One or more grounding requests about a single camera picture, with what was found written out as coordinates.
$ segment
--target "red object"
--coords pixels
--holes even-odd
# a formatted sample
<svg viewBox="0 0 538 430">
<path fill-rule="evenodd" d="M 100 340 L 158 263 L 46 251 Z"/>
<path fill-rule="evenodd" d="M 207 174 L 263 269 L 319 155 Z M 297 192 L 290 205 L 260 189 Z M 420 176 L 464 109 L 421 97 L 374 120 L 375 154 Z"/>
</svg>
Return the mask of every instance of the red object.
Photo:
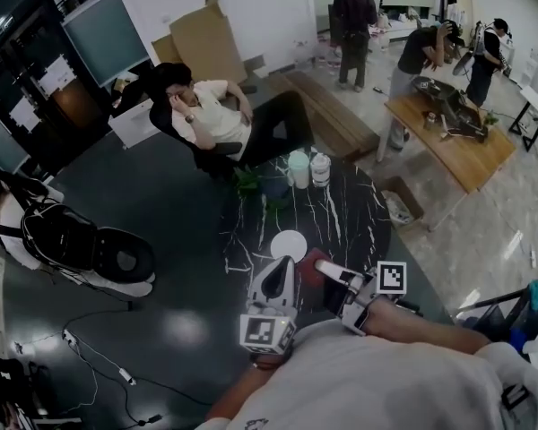
<svg viewBox="0 0 538 430">
<path fill-rule="evenodd" d="M 315 269 L 316 260 L 325 260 L 333 262 L 331 258 L 318 248 L 311 250 L 305 258 L 303 258 L 299 264 L 297 264 L 297 271 L 301 279 L 301 283 L 314 288 L 320 288 L 323 286 L 324 279 L 326 277 Z"/>
</svg>

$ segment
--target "black pants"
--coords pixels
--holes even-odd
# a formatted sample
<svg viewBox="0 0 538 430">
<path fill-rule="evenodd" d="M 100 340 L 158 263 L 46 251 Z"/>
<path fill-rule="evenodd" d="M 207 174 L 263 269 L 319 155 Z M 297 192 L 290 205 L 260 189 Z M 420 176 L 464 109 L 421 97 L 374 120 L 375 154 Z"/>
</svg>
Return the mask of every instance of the black pants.
<svg viewBox="0 0 538 430">
<path fill-rule="evenodd" d="M 280 123 L 285 124 L 285 139 L 273 136 Z M 253 111 L 251 135 L 239 163 L 258 166 L 314 141 L 303 100 L 297 92 L 289 90 Z"/>
<path fill-rule="evenodd" d="M 339 83 L 345 84 L 349 77 L 349 70 L 357 69 L 355 77 L 355 86 L 365 87 L 365 65 L 367 63 L 367 55 L 369 54 L 369 40 L 361 48 L 351 47 L 347 41 L 343 40 L 341 44 L 343 57 L 341 58 L 341 69 L 339 70 Z"/>
<path fill-rule="evenodd" d="M 482 65 L 474 64 L 473 75 L 470 78 L 468 88 L 466 88 L 466 96 L 476 107 L 482 107 L 482 104 L 486 101 L 491 83 L 492 75 Z"/>
</svg>

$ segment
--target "man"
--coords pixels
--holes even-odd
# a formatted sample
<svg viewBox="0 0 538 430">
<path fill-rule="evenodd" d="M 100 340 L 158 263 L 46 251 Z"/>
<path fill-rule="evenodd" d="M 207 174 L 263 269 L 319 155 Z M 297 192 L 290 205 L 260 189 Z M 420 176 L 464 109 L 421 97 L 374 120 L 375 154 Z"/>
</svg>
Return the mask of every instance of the man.
<svg viewBox="0 0 538 430">
<path fill-rule="evenodd" d="M 445 21 L 439 27 L 423 27 L 415 30 L 409 35 L 403 54 L 393 71 L 390 99 L 413 94 L 412 80 L 422 73 L 422 69 L 430 65 L 433 66 L 433 70 L 442 67 L 445 62 L 445 51 L 454 53 L 453 45 L 463 44 L 460 30 L 454 21 Z M 393 149 L 400 151 L 406 140 L 408 134 L 394 119 L 388 143 Z"/>
<path fill-rule="evenodd" d="M 381 298 L 364 329 L 300 331 L 290 358 L 255 359 L 197 430 L 538 430 L 538 371 L 508 344 Z M 508 410 L 512 385 L 530 396 Z"/>
<path fill-rule="evenodd" d="M 244 165 L 257 166 L 314 141 L 305 106 L 295 91 L 284 92 L 253 110 L 235 82 L 194 82 L 187 65 L 171 63 L 152 70 L 148 89 L 153 99 L 164 94 L 169 98 L 171 124 L 179 136 L 206 151 L 217 143 L 239 142 L 241 151 L 229 158 Z M 239 100 L 239 111 L 219 102 L 227 93 Z M 281 122 L 287 133 L 284 139 L 273 136 Z"/>
<path fill-rule="evenodd" d="M 343 30 L 339 86 L 346 89 L 349 69 L 356 68 L 354 89 L 361 92 L 365 86 L 365 64 L 369 53 L 369 24 L 377 23 L 377 7 L 374 0 L 334 0 L 333 6 Z"/>
<path fill-rule="evenodd" d="M 484 31 L 483 46 L 476 47 L 473 74 L 470 84 L 466 88 L 466 96 L 476 107 L 482 107 L 486 100 L 494 72 L 504 68 L 500 53 L 500 39 L 507 33 L 508 24 L 506 21 L 495 19 L 492 26 Z"/>
</svg>

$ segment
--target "white plate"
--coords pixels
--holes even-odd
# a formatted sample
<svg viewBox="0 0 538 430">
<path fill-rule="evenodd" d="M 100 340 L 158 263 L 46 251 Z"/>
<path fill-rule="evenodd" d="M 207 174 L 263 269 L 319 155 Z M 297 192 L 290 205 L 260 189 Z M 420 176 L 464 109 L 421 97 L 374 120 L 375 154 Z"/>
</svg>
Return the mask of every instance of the white plate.
<svg viewBox="0 0 538 430">
<path fill-rule="evenodd" d="M 295 262 L 300 262 L 307 254 L 305 237 L 292 229 L 280 232 L 271 241 L 271 256 L 276 260 L 282 256 L 290 256 Z"/>
</svg>

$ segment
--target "black backpack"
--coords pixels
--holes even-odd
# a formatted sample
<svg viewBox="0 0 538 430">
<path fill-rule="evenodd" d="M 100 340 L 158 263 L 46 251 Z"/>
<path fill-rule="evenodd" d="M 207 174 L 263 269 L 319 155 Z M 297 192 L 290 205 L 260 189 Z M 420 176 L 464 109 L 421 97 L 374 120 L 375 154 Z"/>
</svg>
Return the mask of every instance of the black backpack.
<svg viewBox="0 0 538 430">
<path fill-rule="evenodd" d="M 28 253 L 56 269 L 92 269 L 98 229 L 90 220 L 53 199 L 11 193 L 24 215 L 19 228 L 1 226 L 0 235 L 21 238 Z"/>
</svg>

